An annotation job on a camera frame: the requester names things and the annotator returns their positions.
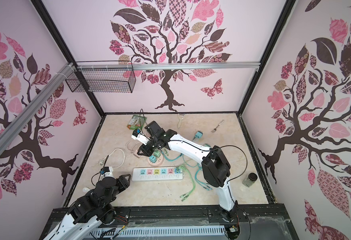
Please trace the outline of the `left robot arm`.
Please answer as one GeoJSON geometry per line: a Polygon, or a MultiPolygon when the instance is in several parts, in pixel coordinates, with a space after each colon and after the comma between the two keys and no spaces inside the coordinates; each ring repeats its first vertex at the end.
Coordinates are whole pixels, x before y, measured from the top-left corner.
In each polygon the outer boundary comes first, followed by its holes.
{"type": "Polygon", "coordinates": [[[130,186],[131,175],[104,177],[95,188],[78,198],[63,219],[44,237],[46,240],[82,240],[100,225],[114,221],[116,196],[130,186]]]}

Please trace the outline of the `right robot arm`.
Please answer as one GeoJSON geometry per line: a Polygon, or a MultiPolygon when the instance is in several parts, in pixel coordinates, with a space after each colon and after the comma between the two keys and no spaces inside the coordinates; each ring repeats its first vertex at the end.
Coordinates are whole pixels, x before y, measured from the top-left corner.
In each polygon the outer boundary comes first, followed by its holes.
{"type": "Polygon", "coordinates": [[[211,148],[194,143],[174,130],[165,131],[155,121],[145,127],[149,136],[136,129],[131,137],[142,143],[138,154],[149,157],[155,150],[166,148],[191,158],[201,165],[206,182],[213,187],[219,198],[222,217],[231,222],[237,218],[236,200],[230,185],[230,168],[225,154],[218,146],[211,148]]]}

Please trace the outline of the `pink charger plug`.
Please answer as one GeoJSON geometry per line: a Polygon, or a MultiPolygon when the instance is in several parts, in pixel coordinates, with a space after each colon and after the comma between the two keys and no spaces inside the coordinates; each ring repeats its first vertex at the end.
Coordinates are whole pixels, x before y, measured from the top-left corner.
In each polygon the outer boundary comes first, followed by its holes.
{"type": "Polygon", "coordinates": [[[136,158],[140,158],[141,155],[138,154],[138,151],[134,152],[133,155],[136,157],[136,158]]]}

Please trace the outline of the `light green charger plug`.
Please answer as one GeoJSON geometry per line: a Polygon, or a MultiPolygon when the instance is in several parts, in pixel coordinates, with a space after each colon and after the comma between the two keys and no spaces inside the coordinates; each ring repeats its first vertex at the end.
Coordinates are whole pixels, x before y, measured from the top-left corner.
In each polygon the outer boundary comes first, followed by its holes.
{"type": "Polygon", "coordinates": [[[159,150],[155,150],[155,151],[153,152],[153,156],[155,156],[156,158],[160,158],[161,152],[160,152],[159,150]]]}

